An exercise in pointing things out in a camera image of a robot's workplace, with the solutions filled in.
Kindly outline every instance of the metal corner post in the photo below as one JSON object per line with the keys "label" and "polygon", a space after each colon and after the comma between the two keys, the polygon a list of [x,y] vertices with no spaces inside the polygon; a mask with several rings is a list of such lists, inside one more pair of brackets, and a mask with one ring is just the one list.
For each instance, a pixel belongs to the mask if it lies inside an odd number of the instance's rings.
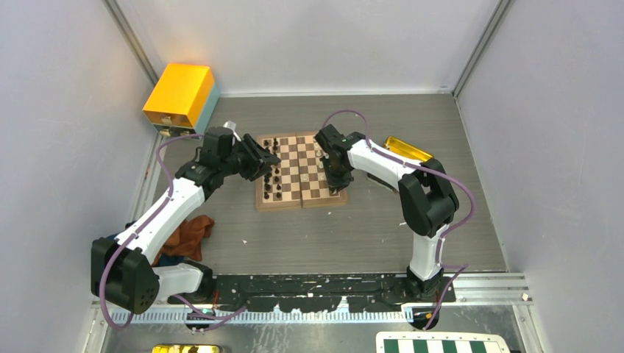
{"label": "metal corner post", "polygon": [[119,3],[117,2],[117,0],[102,0],[102,2],[110,12],[110,15],[113,17],[113,20],[117,24],[119,31],[126,39],[130,50],[132,50],[132,53],[134,53],[143,71],[147,75],[149,81],[153,85],[156,85],[156,82],[158,82],[158,75],[156,74],[156,70],[154,70],[154,66],[149,61],[147,54],[145,54],[145,51],[143,50],[143,47],[141,46],[141,43],[139,42],[135,32],[132,30],[132,27],[130,26],[128,19],[126,18],[126,15],[124,15],[124,12],[119,7]]}
{"label": "metal corner post", "polygon": [[470,59],[468,59],[468,63],[457,81],[457,86],[455,87],[455,90],[453,90],[453,97],[456,99],[461,94],[461,91],[466,86],[466,83],[468,83],[468,79],[470,79],[472,72],[475,70],[475,67],[483,56],[483,53],[487,49],[488,45],[492,42],[492,39],[496,35],[496,31],[503,22],[505,15],[513,3],[514,0],[499,0],[496,9],[494,9],[494,12],[492,13],[492,17],[489,19],[486,30],[483,32],[483,35],[481,35],[481,39],[477,43],[472,55],[470,55]]}

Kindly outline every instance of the chessboard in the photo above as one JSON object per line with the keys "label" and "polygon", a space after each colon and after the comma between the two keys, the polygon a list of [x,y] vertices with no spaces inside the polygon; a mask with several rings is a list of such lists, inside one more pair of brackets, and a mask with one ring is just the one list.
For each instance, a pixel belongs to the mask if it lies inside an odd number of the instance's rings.
{"label": "chessboard", "polygon": [[317,132],[299,132],[257,137],[258,143],[281,162],[256,181],[256,209],[337,206],[347,203],[347,191],[332,194],[321,158],[324,152],[314,140]]}

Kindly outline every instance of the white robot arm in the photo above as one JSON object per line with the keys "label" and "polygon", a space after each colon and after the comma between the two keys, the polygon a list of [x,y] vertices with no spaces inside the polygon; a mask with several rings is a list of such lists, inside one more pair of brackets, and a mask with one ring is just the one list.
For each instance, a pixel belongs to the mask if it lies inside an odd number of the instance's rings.
{"label": "white robot arm", "polygon": [[[436,259],[437,243],[453,220],[459,203],[447,180],[424,174],[406,163],[444,173],[442,164],[433,158],[421,163],[384,150],[391,160],[375,153],[373,149],[382,148],[359,132],[344,136],[331,124],[319,131],[316,141],[326,153],[323,164],[332,192],[350,184],[353,169],[365,171],[399,191],[403,217],[414,233],[408,276],[415,277],[420,291],[437,285],[442,276],[441,263]],[[425,194],[423,186],[430,191]]]}
{"label": "white robot arm", "polygon": [[212,270],[190,261],[152,268],[160,248],[173,231],[223,185],[225,177],[240,174],[250,181],[268,173],[280,159],[265,151],[249,134],[240,139],[235,124],[210,128],[204,135],[198,160],[176,173],[169,189],[141,218],[115,240],[100,238],[91,247],[91,292],[99,296],[105,267],[119,248],[104,286],[106,300],[134,314],[141,314],[157,299],[200,290],[209,296]]}

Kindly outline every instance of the brown cloth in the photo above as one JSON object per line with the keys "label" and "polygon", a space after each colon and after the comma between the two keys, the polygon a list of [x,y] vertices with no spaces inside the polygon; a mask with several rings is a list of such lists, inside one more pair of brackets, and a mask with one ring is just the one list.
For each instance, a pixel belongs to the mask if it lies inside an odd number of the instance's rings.
{"label": "brown cloth", "polygon": [[158,263],[162,254],[187,256],[194,261],[201,261],[202,239],[210,237],[213,226],[214,220],[207,215],[199,215],[190,221],[183,221],[160,249],[152,266]]}

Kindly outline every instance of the green and white checkered mat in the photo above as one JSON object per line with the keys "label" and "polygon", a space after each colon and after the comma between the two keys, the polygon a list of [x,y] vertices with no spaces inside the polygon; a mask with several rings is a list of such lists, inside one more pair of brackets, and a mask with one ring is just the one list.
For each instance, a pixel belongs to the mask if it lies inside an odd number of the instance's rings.
{"label": "green and white checkered mat", "polygon": [[377,353],[508,353],[499,335],[466,332],[379,332]]}

